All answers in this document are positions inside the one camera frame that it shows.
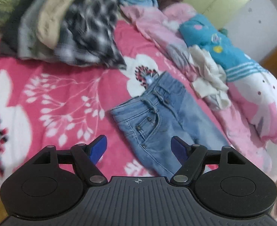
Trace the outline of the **light pink quilt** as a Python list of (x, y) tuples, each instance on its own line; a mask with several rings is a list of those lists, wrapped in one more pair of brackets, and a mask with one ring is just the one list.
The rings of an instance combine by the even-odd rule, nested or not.
[[(186, 3), (175, 3), (163, 11), (156, 7), (139, 5), (121, 6), (120, 9), (146, 39), (153, 42), (162, 53), (175, 63), (191, 85), (191, 82), (197, 77), (197, 73), (189, 63), (189, 47), (181, 38), (178, 29), (183, 22), (197, 14), (196, 10)], [(248, 123), (239, 106), (232, 100), (229, 91), (227, 93), (232, 105), (227, 109), (218, 111), (211, 109), (214, 116), (221, 124), (232, 146), (263, 172), (269, 173), (272, 162), (265, 148), (265, 143), (260, 141), (255, 129)]]

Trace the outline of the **black white plaid garment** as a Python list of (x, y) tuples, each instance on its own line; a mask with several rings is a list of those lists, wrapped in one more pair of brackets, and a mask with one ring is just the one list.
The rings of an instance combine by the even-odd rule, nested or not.
[(56, 58), (78, 67), (126, 69), (114, 30), (118, 0), (74, 0), (60, 24)]

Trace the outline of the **cream white crumpled garment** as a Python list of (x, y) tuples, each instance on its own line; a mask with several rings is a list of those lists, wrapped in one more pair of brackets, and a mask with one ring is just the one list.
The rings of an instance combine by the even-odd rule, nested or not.
[(226, 73), (210, 53), (198, 45), (188, 48), (189, 63), (196, 70), (197, 77), (191, 85), (201, 99), (214, 111), (227, 109), (232, 105), (228, 97)]

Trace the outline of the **blue denim jeans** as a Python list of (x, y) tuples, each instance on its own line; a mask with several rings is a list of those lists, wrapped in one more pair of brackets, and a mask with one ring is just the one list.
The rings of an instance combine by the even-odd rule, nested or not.
[(173, 136), (209, 150), (229, 144), (185, 86), (167, 71), (142, 95), (113, 108), (111, 114), (139, 162), (168, 179), (181, 167), (171, 150)]

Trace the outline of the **cartoon print pillow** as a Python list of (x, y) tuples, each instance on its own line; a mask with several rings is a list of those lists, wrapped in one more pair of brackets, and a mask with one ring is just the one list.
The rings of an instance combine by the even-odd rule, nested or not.
[(277, 144), (277, 79), (258, 62), (233, 46), (202, 14), (179, 27), (188, 47), (206, 50), (226, 73), (232, 100), (264, 142)]

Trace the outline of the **beige garment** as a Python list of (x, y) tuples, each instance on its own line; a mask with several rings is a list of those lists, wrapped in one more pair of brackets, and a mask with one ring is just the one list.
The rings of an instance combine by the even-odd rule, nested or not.
[(41, 43), (54, 49), (58, 43), (60, 23), (74, 0), (46, 0), (37, 23), (36, 35)]

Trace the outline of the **pink floral bed blanket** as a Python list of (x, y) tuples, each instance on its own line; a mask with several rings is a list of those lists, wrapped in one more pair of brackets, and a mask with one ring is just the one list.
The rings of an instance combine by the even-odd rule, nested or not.
[(141, 95), (167, 71), (193, 94), (190, 82), (132, 25), (119, 21), (115, 39), (126, 70), (73, 67), (61, 63), (0, 57), (0, 187), (23, 163), (47, 145), (65, 150), (104, 134), (108, 146), (98, 166), (112, 176), (151, 176), (132, 152), (110, 110)]

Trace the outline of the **grey green garment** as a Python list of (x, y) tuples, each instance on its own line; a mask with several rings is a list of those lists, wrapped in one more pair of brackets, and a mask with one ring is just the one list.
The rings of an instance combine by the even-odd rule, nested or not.
[(38, 16), (46, 0), (20, 0), (3, 27), (0, 57), (56, 62), (53, 50), (38, 40)]

